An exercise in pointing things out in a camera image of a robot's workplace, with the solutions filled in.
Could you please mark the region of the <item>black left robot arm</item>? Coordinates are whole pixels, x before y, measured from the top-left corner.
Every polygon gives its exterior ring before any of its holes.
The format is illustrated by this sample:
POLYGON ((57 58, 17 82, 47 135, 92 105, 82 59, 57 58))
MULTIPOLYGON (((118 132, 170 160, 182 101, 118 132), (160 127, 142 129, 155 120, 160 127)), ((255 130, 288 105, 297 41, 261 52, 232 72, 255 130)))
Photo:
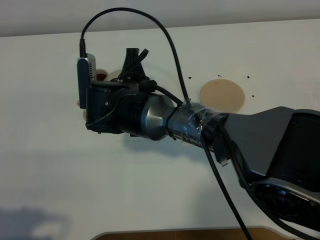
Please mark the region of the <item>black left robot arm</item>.
POLYGON ((122 72, 97 81, 95 57, 79 60, 86 128, 158 141, 171 137, 232 161, 239 183, 271 219, 320 229, 320 114, 276 107, 252 115, 183 102, 144 73, 147 51, 129 48, 122 72))

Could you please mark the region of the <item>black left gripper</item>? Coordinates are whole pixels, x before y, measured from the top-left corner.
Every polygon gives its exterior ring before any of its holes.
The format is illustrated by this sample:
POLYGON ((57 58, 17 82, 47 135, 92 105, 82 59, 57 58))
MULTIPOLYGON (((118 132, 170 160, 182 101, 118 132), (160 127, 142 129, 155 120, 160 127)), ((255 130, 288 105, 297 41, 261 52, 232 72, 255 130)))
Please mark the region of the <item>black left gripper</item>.
POLYGON ((117 91, 151 93, 157 89, 157 83, 150 80, 143 69, 142 61, 147 57, 145 48, 139 53, 138 48, 127 48, 121 73, 111 80, 108 76, 98 80, 96 73, 86 74, 86 95, 112 95, 117 91))

